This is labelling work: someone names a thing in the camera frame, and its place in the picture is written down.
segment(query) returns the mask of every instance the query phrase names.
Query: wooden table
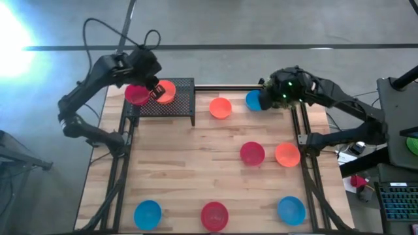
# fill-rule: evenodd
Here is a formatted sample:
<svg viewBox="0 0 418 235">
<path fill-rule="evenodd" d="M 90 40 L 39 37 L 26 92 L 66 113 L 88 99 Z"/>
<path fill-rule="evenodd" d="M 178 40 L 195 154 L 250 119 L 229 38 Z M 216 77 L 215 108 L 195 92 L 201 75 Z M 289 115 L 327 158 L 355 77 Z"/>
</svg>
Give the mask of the wooden table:
<svg viewBox="0 0 418 235">
<path fill-rule="evenodd" d="M 118 129 L 123 92 L 124 88 L 109 88 L 100 128 Z M 285 168 L 274 158 L 279 143 L 296 143 L 291 113 L 250 112 L 245 94 L 197 91 L 195 127 L 187 117 L 140 119 L 133 139 L 119 232 L 143 232 L 135 226 L 133 214 L 138 203 L 147 199 L 160 203 L 163 210 L 161 223 L 151 232 L 207 232 L 201 225 L 201 209 L 214 200 L 229 211 L 229 223 L 222 232 L 312 231 L 308 212 L 305 222 L 297 227 L 286 225 L 277 215 L 278 201 L 289 195 L 300 198 L 308 209 L 300 165 Z M 209 103 L 215 97 L 225 97 L 233 105 L 233 113 L 225 120 L 214 119 L 209 113 Z M 303 123 L 302 116 L 298 116 L 299 123 Z M 308 107 L 308 116 L 312 132 L 329 132 L 322 107 Z M 240 160 L 240 148 L 248 141 L 265 148 L 266 159 L 260 167 L 244 166 Z M 92 159 L 107 151 L 95 149 Z M 89 168 L 75 228 L 83 227 L 102 204 L 111 162 L 109 156 Z M 323 152 L 318 163 L 325 197 L 343 221 L 353 227 L 335 154 Z M 321 221 L 318 205 L 315 202 Z"/>
</svg>

